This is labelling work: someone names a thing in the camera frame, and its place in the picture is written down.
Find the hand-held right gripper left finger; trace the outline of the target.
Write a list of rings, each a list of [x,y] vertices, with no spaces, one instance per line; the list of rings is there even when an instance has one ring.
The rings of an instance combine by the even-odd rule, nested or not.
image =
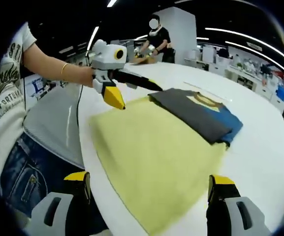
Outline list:
[[[88,236],[90,173],[69,174],[63,193],[51,192],[32,210],[31,236]]]

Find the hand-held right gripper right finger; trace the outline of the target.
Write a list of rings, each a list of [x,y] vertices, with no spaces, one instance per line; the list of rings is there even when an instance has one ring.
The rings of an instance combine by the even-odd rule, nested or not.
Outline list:
[[[262,211],[248,198],[242,197],[228,177],[209,176],[208,208],[209,236],[269,236]]]

